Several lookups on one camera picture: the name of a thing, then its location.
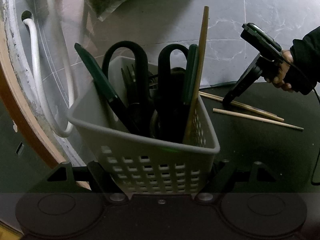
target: hand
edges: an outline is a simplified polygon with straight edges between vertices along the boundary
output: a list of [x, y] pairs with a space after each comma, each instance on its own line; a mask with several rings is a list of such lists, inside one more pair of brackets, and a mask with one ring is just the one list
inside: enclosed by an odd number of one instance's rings
[[[293, 58], [292, 58], [290, 50], [282, 50], [282, 53], [283, 53], [284, 59], [286, 61], [288, 61], [289, 63], [293, 63]], [[288, 92], [292, 93], [293, 90], [291, 88], [291, 84], [285, 83], [283, 81], [286, 73], [289, 70], [290, 65], [286, 62], [282, 62], [282, 63], [278, 64], [278, 66], [279, 66], [278, 75], [273, 79], [272, 84], [276, 88], [281, 88], [284, 91], [288, 91]], [[271, 80], [268, 78], [265, 78], [265, 81], [267, 81], [268, 83], [271, 83]]]

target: basket ventilation hole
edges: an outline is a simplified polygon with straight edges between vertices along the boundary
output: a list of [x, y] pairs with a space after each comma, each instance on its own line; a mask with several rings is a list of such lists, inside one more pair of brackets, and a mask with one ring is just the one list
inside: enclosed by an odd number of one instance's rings
[[167, 164], [160, 164], [159, 165], [159, 170], [164, 171], [164, 170], [168, 170], [169, 166]]
[[126, 179], [126, 178], [127, 178], [127, 176], [124, 175], [124, 174], [118, 174], [118, 177], [119, 177], [120, 179]]
[[133, 163], [133, 160], [130, 157], [122, 157], [124, 163]]
[[184, 169], [185, 167], [184, 163], [176, 163], [176, 169]]
[[105, 154], [111, 154], [112, 151], [108, 146], [101, 146], [101, 152]]
[[138, 169], [135, 167], [128, 166], [128, 171], [138, 171]]
[[181, 176], [184, 176], [185, 173], [184, 172], [180, 172], [180, 173], [177, 173], [176, 175], [177, 175], [177, 177], [181, 177]]
[[198, 174], [200, 174], [200, 171], [199, 171], [199, 170], [191, 171], [191, 175], [198, 175]]
[[107, 157], [108, 163], [118, 163], [115, 157]]
[[140, 162], [148, 163], [148, 162], [150, 162], [150, 159], [148, 156], [140, 156]]
[[122, 171], [122, 168], [119, 166], [113, 166], [113, 170], [116, 172]]
[[163, 172], [161, 173], [161, 177], [167, 178], [167, 177], [170, 177], [170, 174], [168, 172]]
[[143, 166], [143, 170], [144, 170], [144, 171], [153, 171], [153, 168], [152, 168], [151, 165], [144, 165], [144, 166]]

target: white hose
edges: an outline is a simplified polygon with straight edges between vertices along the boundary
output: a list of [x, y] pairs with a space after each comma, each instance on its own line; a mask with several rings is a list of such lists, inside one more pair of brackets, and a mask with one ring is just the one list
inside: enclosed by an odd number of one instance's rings
[[[67, 46], [63, 36], [60, 19], [57, 14], [55, 2], [54, 0], [47, 0], [47, 3], [48, 3], [48, 10], [49, 10], [49, 17], [52, 23], [52, 31], [53, 31], [52, 36], [55, 39], [55, 43], [58, 48], [59, 55], [62, 58], [63, 66], [66, 72], [69, 108], [70, 108], [74, 102], [74, 90], [73, 90], [73, 80], [71, 75], [70, 60], [68, 56]], [[36, 91], [38, 94], [38, 99], [39, 99], [41, 108], [52, 130], [58, 136], [66, 138], [70, 135], [73, 128], [73, 124], [68, 122], [67, 129], [62, 130], [59, 127], [57, 121], [55, 120], [52, 114], [52, 111], [49, 107], [47, 98], [45, 96], [42, 77], [41, 77], [41, 71], [40, 71], [39, 46], [38, 46], [38, 36], [37, 36], [36, 25], [32, 19], [25, 19], [23, 23], [27, 25], [30, 30], [33, 78], [35, 79]]]

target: black sleeve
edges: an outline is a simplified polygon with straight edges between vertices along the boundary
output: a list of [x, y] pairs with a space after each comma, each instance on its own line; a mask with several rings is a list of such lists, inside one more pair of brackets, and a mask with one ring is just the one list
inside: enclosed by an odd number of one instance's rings
[[312, 81], [320, 82], [320, 27], [302, 40], [293, 40], [290, 48], [294, 64]]

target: black mat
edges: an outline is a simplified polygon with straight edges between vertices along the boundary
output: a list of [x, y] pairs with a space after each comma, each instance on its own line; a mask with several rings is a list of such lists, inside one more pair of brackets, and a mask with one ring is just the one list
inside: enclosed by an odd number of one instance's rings
[[[202, 89], [224, 96], [230, 86]], [[213, 113], [213, 108], [256, 115], [234, 106], [202, 97], [217, 133], [221, 151], [218, 160], [230, 159], [247, 166], [261, 161], [286, 179], [297, 192], [320, 192], [310, 184], [310, 177], [320, 145], [320, 106], [314, 92], [304, 96], [288, 93], [267, 83], [254, 83], [236, 101], [271, 112], [284, 122], [300, 126], [298, 131], [275, 124]], [[320, 165], [315, 175], [320, 181]]]

